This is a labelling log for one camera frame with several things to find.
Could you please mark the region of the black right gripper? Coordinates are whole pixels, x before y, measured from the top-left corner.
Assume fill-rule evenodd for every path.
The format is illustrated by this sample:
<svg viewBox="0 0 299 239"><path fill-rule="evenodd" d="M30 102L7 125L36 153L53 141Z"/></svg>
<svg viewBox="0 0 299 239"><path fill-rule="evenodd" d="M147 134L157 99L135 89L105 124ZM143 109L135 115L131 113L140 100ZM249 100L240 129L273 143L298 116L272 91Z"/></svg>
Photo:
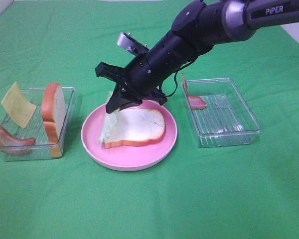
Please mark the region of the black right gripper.
<svg viewBox="0 0 299 239"><path fill-rule="evenodd" d="M158 88L179 67L169 58L156 59L153 64L145 54L136 56L126 67L100 62L95 68L96 76L116 83L106 104L106 112L136 107L143 100L152 100L163 105L167 96Z"/></svg>

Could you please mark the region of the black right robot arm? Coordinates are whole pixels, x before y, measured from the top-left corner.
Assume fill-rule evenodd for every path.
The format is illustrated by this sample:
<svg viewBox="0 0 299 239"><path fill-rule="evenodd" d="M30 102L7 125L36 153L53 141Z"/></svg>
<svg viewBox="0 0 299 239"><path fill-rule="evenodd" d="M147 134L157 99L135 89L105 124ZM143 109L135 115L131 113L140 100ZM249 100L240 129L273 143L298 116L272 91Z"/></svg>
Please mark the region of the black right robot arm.
<svg viewBox="0 0 299 239"><path fill-rule="evenodd" d="M152 48L123 32L118 45L132 53L133 60L125 67L101 62L95 69L98 77L116 84L106 111L138 106L143 100L163 105L167 100L163 81L213 46L248 40L262 27L295 22L299 22L299 0L221 0L209 5L196 0L177 15Z"/></svg>

